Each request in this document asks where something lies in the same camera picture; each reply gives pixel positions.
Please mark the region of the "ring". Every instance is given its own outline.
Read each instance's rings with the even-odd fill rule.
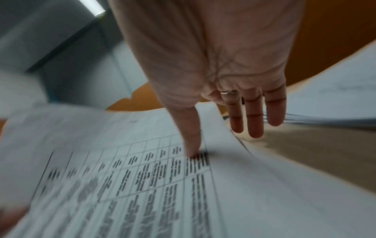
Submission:
[[[236,90],[229,90],[229,91],[225,91],[225,92],[220,92],[222,95],[226,95],[226,94],[235,94],[237,93],[238,91]]]

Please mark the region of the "ceiling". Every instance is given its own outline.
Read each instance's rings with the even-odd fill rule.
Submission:
[[[94,19],[79,0],[0,0],[0,67],[26,71]]]

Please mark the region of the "fluorescent light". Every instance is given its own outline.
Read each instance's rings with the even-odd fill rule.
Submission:
[[[80,2],[92,13],[94,16],[99,16],[106,10],[97,2],[97,0],[80,0]]]

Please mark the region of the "stack of papers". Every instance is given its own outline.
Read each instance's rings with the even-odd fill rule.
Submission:
[[[287,97],[287,123],[376,125],[376,42]]]
[[[165,109],[50,105],[12,117],[0,202],[31,209],[7,238],[374,237],[373,194],[245,148],[215,104],[197,109],[195,158]]]

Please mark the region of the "blurred hand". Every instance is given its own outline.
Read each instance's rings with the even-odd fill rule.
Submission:
[[[26,214],[27,207],[1,209],[0,208],[0,235],[17,224],[17,222]]]
[[[286,112],[284,68],[304,0],[112,0],[116,20],[160,102],[184,139],[187,156],[201,144],[195,104],[226,104],[231,127],[264,133]],[[220,92],[236,90],[233,94]]]

